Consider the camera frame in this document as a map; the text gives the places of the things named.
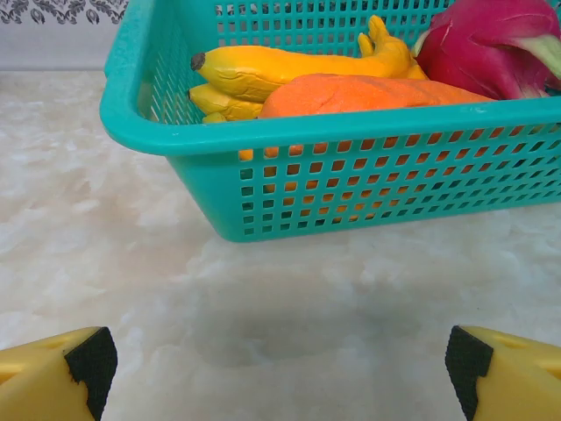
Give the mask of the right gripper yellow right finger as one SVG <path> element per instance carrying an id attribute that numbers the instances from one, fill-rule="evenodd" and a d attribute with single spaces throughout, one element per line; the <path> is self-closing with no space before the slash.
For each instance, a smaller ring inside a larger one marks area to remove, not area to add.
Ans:
<path id="1" fill-rule="evenodd" d="M 468 420 L 560 419 L 558 346 L 455 325 L 444 363 Z"/>

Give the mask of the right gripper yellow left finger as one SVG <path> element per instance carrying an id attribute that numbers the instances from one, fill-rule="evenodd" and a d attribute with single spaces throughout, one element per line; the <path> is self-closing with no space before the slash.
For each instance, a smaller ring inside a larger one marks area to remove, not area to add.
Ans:
<path id="1" fill-rule="evenodd" d="M 117 371 L 106 326 L 1 351 L 2 420 L 99 420 Z"/>

